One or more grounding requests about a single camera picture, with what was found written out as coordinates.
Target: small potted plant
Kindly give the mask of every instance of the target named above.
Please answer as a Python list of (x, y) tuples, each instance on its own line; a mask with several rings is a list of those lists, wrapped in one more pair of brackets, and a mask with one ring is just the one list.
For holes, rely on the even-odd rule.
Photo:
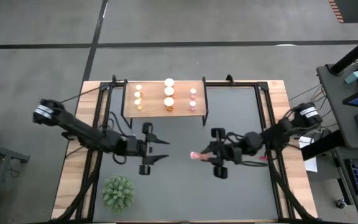
[(121, 213), (134, 202), (134, 183), (123, 175), (114, 175), (105, 181), (101, 193), (104, 204)]

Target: caster wheel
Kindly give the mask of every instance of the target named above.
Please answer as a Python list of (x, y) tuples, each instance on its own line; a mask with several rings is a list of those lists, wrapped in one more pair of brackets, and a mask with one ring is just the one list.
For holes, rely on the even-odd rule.
[(347, 206), (347, 204), (346, 204), (346, 202), (345, 202), (344, 199), (339, 199), (339, 200), (337, 200), (337, 201), (335, 202), (335, 206), (336, 206), (337, 208), (343, 209), (344, 207)]

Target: concrete floor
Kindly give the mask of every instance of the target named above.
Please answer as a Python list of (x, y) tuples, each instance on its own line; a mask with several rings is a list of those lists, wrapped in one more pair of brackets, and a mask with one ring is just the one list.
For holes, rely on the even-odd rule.
[[(0, 0), (0, 44), (91, 43), (102, 0)], [(358, 40), (358, 24), (337, 22), (327, 0), (110, 0), (99, 42)], [(353, 45), (98, 49), (90, 80), (285, 80), (289, 98), (318, 84), (315, 68)], [(25, 154), (0, 195), (0, 223), (50, 218), (67, 142), (59, 128), (31, 122), (40, 98), (78, 94), (89, 49), (0, 50), (0, 145)], [(303, 95), (295, 106), (308, 101)], [(76, 101), (65, 103), (75, 111)], [(329, 111), (326, 103), (322, 113)], [(324, 124), (333, 124), (331, 115)], [(336, 182), (311, 182), (319, 216), (358, 223), (334, 207)]]

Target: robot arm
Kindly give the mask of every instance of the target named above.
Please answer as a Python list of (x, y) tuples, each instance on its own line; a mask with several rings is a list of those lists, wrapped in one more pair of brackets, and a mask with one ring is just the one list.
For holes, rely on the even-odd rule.
[[(290, 121), (289, 117), (292, 114), (294, 119)], [(249, 132), (245, 136), (240, 136), (234, 133), (226, 134), (223, 128), (213, 128), (211, 136), (215, 141), (211, 141), (201, 154), (212, 152), (216, 157), (209, 157), (206, 162), (212, 163), (216, 177), (226, 179), (227, 168), (223, 166), (224, 161), (241, 164), (243, 155), (254, 156), (263, 145), (281, 151), (288, 144), (290, 136), (317, 128), (322, 121), (314, 103), (300, 104), (290, 109), (277, 124), (260, 134)], [(230, 136), (235, 136), (238, 141), (230, 140)], [(225, 144), (226, 140), (230, 140), (231, 143)]]
[[(33, 122), (38, 124), (46, 124), (47, 126), (59, 126), (68, 131), (70, 135), (78, 138), (81, 146), (89, 150), (103, 151), (112, 153), (113, 159), (118, 164), (124, 164), (127, 156), (141, 157), (142, 165), (139, 168), (140, 175), (150, 174), (150, 165), (154, 165), (160, 159), (168, 157), (168, 155), (148, 156), (150, 142), (159, 144), (169, 144), (168, 142), (159, 140), (153, 134), (153, 126), (151, 123), (144, 123), (142, 132), (145, 134), (145, 140), (136, 139), (135, 136), (123, 136), (113, 130), (98, 130), (92, 128), (86, 123), (76, 119), (72, 114), (65, 110), (60, 102), (55, 100), (41, 100), (40, 105), (33, 113)], [(118, 162), (115, 158), (123, 156), (124, 162)]]

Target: wooden shelf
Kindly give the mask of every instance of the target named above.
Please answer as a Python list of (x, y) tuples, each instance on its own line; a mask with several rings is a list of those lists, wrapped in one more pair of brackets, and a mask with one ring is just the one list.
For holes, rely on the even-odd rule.
[[(135, 105), (137, 91), (135, 86), (142, 85), (142, 109)], [(173, 111), (167, 111), (164, 105), (164, 81), (152, 82), (127, 82), (124, 87), (123, 117), (125, 118), (149, 118), (149, 117), (173, 117), (173, 116), (205, 116), (207, 114), (205, 87), (203, 81), (175, 81), (173, 99)], [(196, 109), (190, 111), (190, 89), (197, 90)]]

